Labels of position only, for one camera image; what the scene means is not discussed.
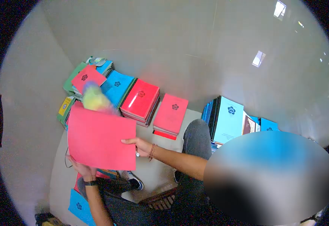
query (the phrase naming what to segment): finger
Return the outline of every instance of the finger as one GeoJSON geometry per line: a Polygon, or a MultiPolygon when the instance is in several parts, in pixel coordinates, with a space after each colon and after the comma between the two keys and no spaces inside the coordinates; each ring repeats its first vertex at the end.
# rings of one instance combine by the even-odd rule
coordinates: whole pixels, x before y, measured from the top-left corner
{"type": "Polygon", "coordinates": [[[137,138],[121,140],[121,142],[124,144],[135,144],[136,141],[137,141],[137,138]]]}
{"type": "Polygon", "coordinates": [[[72,163],[72,165],[76,165],[76,161],[74,160],[74,158],[70,155],[66,155],[66,157],[68,158],[68,160],[72,163]]]}

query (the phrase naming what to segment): black wristband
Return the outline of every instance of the black wristband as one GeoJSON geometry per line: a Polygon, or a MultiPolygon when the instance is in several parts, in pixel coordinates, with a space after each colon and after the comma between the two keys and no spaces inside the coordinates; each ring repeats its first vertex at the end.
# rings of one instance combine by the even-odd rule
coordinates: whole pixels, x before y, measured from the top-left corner
{"type": "Polygon", "coordinates": [[[84,181],[84,185],[85,186],[94,186],[94,185],[97,185],[97,183],[96,183],[95,180],[92,180],[92,181],[84,181]]]}

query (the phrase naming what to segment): hand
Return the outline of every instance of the hand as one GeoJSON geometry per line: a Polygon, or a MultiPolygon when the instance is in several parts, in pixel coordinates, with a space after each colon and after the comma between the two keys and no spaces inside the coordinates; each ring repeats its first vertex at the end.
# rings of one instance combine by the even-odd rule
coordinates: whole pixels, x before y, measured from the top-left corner
{"type": "Polygon", "coordinates": [[[152,144],[139,137],[121,140],[121,142],[124,144],[135,144],[136,150],[141,157],[148,157],[152,150],[152,144]]]}
{"type": "Polygon", "coordinates": [[[88,182],[96,179],[96,168],[80,164],[72,156],[67,155],[66,157],[72,163],[74,169],[83,176],[84,181],[88,182]]]}

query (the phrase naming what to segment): knee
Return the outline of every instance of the knee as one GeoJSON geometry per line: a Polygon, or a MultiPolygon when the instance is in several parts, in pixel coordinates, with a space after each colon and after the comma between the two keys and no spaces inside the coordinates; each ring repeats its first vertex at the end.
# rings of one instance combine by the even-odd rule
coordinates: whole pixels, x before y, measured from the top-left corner
{"type": "Polygon", "coordinates": [[[208,129],[208,125],[202,119],[193,120],[187,127],[187,129],[208,129]]]}

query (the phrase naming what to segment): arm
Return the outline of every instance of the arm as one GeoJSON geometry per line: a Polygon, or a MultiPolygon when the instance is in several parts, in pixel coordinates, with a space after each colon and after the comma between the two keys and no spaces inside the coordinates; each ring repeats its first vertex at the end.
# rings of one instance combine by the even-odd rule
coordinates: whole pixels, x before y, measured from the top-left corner
{"type": "MultiPolygon", "coordinates": [[[[95,177],[83,177],[83,179],[89,182],[95,180],[95,177]]],[[[92,213],[95,224],[97,226],[113,225],[112,219],[103,205],[98,186],[85,186],[85,190],[87,192],[90,212],[92,213]]]]}
{"type": "MultiPolygon", "coordinates": [[[[148,157],[152,144],[148,143],[140,138],[122,140],[125,144],[135,144],[137,146],[137,152],[142,157],[148,157]]],[[[173,168],[197,179],[203,180],[203,172],[207,160],[198,156],[193,156],[185,153],[179,153],[176,151],[167,150],[162,147],[155,147],[153,151],[153,158],[172,166],[173,168]]]]}
{"type": "MultiPolygon", "coordinates": [[[[72,156],[67,156],[74,169],[83,176],[85,182],[96,180],[96,168],[77,163],[72,156]]],[[[112,226],[113,221],[103,205],[98,186],[85,186],[90,212],[97,226],[112,226]]]]}

